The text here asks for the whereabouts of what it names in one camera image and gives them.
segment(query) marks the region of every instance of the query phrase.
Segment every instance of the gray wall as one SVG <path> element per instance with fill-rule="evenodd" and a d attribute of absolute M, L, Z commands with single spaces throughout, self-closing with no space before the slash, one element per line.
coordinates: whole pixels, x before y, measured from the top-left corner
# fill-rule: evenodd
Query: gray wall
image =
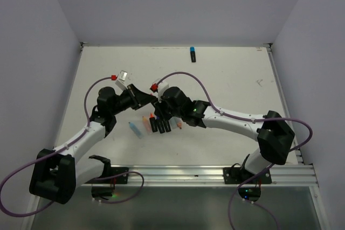
<path fill-rule="evenodd" d="M 273 45 L 291 115 L 315 131 L 302 154 L 315 165 L 333 229 L 345 227 L 344 14 L 345 0 L 299 0 Z"/>
<path fill-rule="evenodd" d="M 59 0 L 80 41 L 262 45 L 297 0 Z"/>
<path fill-rule="evenodd" d="M 0 0 L 0 179 L 55 140 L 79 59 L 79 43 L 57 0 Z M 33 167 L 10 179 L 1 199 L 26 211 Z M 1 229 L 22 219 L 0 212 Z"/>

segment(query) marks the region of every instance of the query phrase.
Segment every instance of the purple cable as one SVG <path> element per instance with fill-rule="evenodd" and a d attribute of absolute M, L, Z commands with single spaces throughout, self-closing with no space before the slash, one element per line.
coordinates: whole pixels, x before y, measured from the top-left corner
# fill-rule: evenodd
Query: purple cable
<path fill-rule="evenodd" d="M 100 80 L 97 80 L 95 83 L 93 83 L 90 88 L 87 90 L 86 94 L 85 94 L 85 97 L 84 97 L 84 112 L 85 112 L 85 115 L 86 115 L 86 118 L 87 118 L 87 127 L 90 126 L 90 119 L 88 117 L 88 112 L 87 112 L 87 109 L 86 109 L 86 100 L 87 100 L 87 97 L 88 97 L 88 94 L 90 93 L 91 89 L 96 85 L 98 84 L 99 82 L 101 81 L 104 81 L 104 80 L 107 80 L 107 79 L 111 79 L 111 77 L 106 77 L 106 78 L 102 78 Z M 85 129 L 76 139 L 74 139 L 73 141 L 71 141 L 67 146 L 70 147 L 72 146 L 73 144 L 75 144 L 78 140 L 80 140 L 85 134 L 87 133 L 87 129 Z M 18 172 L 24 170 L 25 168 L 29 167 L 30 165 L 33 165 L 33 164 L 36 164 L 36 163 L 39 163 L 39 162 L 42 162 L 46 159 L 49 159 L 55 155 L 57 155 L 58 153 L 61 153 L 63 151 L 65 151 L 67 148 L 66 147 L 63 147 L 57 151 L 55 151 L 54 153 L 51 153 L 47 156 L 44 156 L 44 157 L 41 157 L 37 160 L 34 160 L 34 161 L 31 161 L 27 164 L 24 164 L 23 166 L 19 167 L 18 169 L 14 170 L 13 172 L 11 172 L 9 175 L 7 175 L 0 183 L 0 210 L 2 212 L 4 212 L 5 214 L 11 216 L 11 217 L 15 217 L 15 218 L 23 218 L 23 217 L 28 217 L 28 216 L 31 216 L 31 215 L 35 215 L 43 210 L 45 210 L 46 208 L 48 208 L 50 205 L 52 205 L 54 202 L 51 201 L 49 202 L 47 205 L 45 205 L 44 207 L 41 207 L 39 209 L 37 209 L 36 211 L 33 211 L 33 212 L 30 212 L 30 213 L 24 213 L 24 214 L 18 214 L 18 213 L 13 213 L 9 210 L 7 210 L 4 205 L 2 204 L 2 201 L 1 201 L 1 192 L 2 192 L 2 189 L 5 185 L 5 183 L 12 177 L 14 176 L 15 174 L 17 174 Z"/>
<path fill-rule="evenodd" d="M 139 190 L 137 190 L 137 192 L 135 192 L 132 196 L 129 196 L 126 199 L 122 199 L 122 200 L 118 200 L 118 201 L 108 201 L 108 200 L 100 200 L 100 201 L 102 203 L 106 203 L 106 204 L 118 204 L 118 203 L 123 203 L 123 202 L 129 201 L 130 199 L 133 199 L 134 197 L 138 196 L 139 193 L 141 192 L 143 186 L 144 186 L 144 176 L 139 172 L 135 172 L 135 171 L 123 172 L 123 173 L 120 173 L 118 175 L 113 175 L 113 176 L 109 176 L 109 177 L 95 178 L 94 180 L 110 180 L 110 179 L 114 179 L 114 178 L 117 178 L 117 177 L 122 176 L 122 175 L 128 175 L 130 173 L 134 173 L 136 175 L 139 175 L 142 179 L 141 186 L 140 186 Z"/>
<path fill-rule="evenodd" d="M 166 78 L 172 76 L 172 75 L 178 75 L 178 74 L 183 74 L 183 75 L 188 75 L 192 78 L 194 78 L 198 83 L 199 85 L 201 86 L 201 88 L 204 90 L 204 93 L 207 97 L 207 100 L 209 101 L 211 107 L 218 113 L 221 114 L 220 110 L 213 104 L 212 100 L 211 100 L 211 97 L 209 95 L 209 93 L 207 92 L 205 86 L 203 85 L 203 83 L 194 75 L 188 73 L 188 72 L 173 72 L 173 73 L 170 73 L 166 76 L 164 76 L 161 80 L 159 80 L 157 82 L 157 85 L 159 85 L 163 80 L 165 80 Z M 232 118 L 232 119 L 236 119 L 236 120 L 241 120 L 241 121 L 247 121 L 247 122 L 253 122 L 251 119 L 248 119 L 248 118 L 243 118 L 243 117 L 239 117 L 239 116 L 235 116 L 235 115 L 232 115 L 232 114 L 229 114 L 229 113 L 223 113 L 224 116 L 226 117 L 229 117 L 229 118 Z M 307 124 L 306 122 L 302 121 L 302 120 L 299 120 L 299 119 L 293 119 L 293 118 L 270 118 L 270 119 L 256 119 L 254 120 L 254 122 L 265 122 L 265 121 L 292 121 L 292 122 L 297 122 L 297 123 L 300 123 L 304 126 L 307 127 L 307 129 L 309 130 L 309 136 L 306 138 L 306 140 L 304 140 L 301 144 L 299 145 L 296 145 L 295 147 L 291 148 L 290 149 L 290 152 L 293 151 L 293 150 L 296 150 L 296 149 L 299 149 L 301 146 L 305 145 L 306 143 L 309 142 L 309 140 L 312 138 L 313 136 L 313 129 L 310 127 L 309 124 Z M 245 180 L 244 182 L 242 182 L 240 185 L 237 186 L 236 190 L 234 191 L 234 193 L 231 195 L 231 198 L 229 200 L 229 204 L 228 204 L 228 211 L 227 211 L 227 215 L 229 217 L 229 222 L 230 222 L 230 225 L 232 227 L 233 230 L 235 230 L 235 227 L 233 225 L 233 222 L 232 222 L 232 219 L 231 219 L 231 203 L 233 201 L 233 198 L 235 196 L 235 194 L 237 193 L 237 191 L 246 183 L 256 179 L 257 177 L 259 177 L 260 175 L 266 173 L 274 164 L 271 164 L 269 165 L 267 168 L 263 169 L 261 172 L 257 173 L 256 175 L 252 176 L 251 178 Z M 276 225 L 277 225 L 277 229 L 280 230 L 280 225 L 278 223 L 278 220 L 277 218 L 273 215 L 273 213 L 271 211 L 269 211 L 268 209 L 266 209 L 264 206 L 262 205 L 259 205 L 259 204 L 255 204 L 261 208 L 263 208 L 264 210 L 266 210 L 271 216 L 272 218 L 274 219 Z"/>

